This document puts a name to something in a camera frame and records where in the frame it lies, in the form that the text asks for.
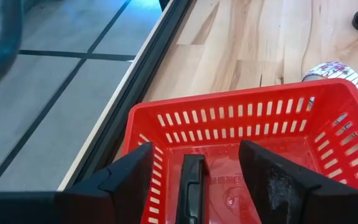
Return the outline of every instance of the tile grout line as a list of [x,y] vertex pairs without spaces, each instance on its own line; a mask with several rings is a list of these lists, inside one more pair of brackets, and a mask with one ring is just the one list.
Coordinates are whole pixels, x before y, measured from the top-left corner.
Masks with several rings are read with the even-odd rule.
[[[102,41],[104,36],[109,32],[110,28],[114,25],[114,23],[117,21],[117,19],[120,17],[120,15],[124,12],[125,8],[128,6],[128,4],[132,0],[127,0],[115,13],[113,18],[110,20],[110,22],[106,25],[106,27],[103,29],[103,31],[99,34],[98,38],[93,42],[91,47],[87,51],[87,55],[92,55],[93,51],[96,49],[98,44]],[[58,87],[56,92],[52,95],[52,97],[48,100],[48,102],[45,104],[45,106],[42,108],[41,112],[37,115],[37,117],[34,119],[32,124],[27,128],[26,132],[23,134],[23,136],[18,140],[16,145],[13,147],[13,149],[9,152],[9,154],[6,156],[6,158],[3,160],[3,162],[0,164],[0,178],[2,177],[3,173],[6,171],[6,169],[9,167],[9,165],[12,163],[14,158],[18,155],[18,153],[21,151],[21,149],[24,147],[26,142],[30,139],[31,135],[34,133],[34,131],[38,128],[42,120],[46,117],[46,115],[49,113],[49,111],[52,109],[56,101],[59,99],[59,97],[63,94],[63,92],[66,90],[67,86],[71,83],[71,81],[75,78],[76,74],[80,70],[80,68],[84,65],[84,63],[87,61],[87,58],[82,58],[75,66],[75,68],[70,72],[70,74],[66,77],[66,79],[62,82],[62,84]]]
[[127,62],[135,59],[136,55],[121,55],[121,54],[97,54],[97,53],[81,53],[81,52],[61,52],[51,50],[20,50],[21,55],[34,56],[51,56],[51,57],[68,57],[81,59],[96,59],[96,60],[113,60],[120,62]]

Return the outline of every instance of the red plastic basket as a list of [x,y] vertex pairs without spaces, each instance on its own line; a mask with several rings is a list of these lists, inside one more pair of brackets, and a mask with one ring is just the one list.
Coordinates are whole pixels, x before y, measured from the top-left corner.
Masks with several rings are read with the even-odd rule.
[[184,154],[205,154],[210,223],[260,223],[238,161],[241,139],[358,189],[358,91],[343,79],[141,103],[124,152],[154,143],[142,223],[174,223]]

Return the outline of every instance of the gray tile floor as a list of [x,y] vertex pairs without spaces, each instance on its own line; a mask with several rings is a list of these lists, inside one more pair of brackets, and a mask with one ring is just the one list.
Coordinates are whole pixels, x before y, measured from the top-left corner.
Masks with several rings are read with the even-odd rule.
[[[158,0],[45,0],[26,14],[22,49],[37,55],[19,55],[0,82],[0,191],[58,187],[131,64],[120,54],[134,57],[160,14]],[[115,57],[77,58],[94,48]]]

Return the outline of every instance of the wood grain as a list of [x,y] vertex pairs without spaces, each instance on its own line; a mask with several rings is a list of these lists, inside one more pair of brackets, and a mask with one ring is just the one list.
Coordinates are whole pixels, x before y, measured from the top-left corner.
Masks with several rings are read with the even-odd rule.
[[321,62],[358,73],[358,0],[197,0],[145,101],[300,82]]

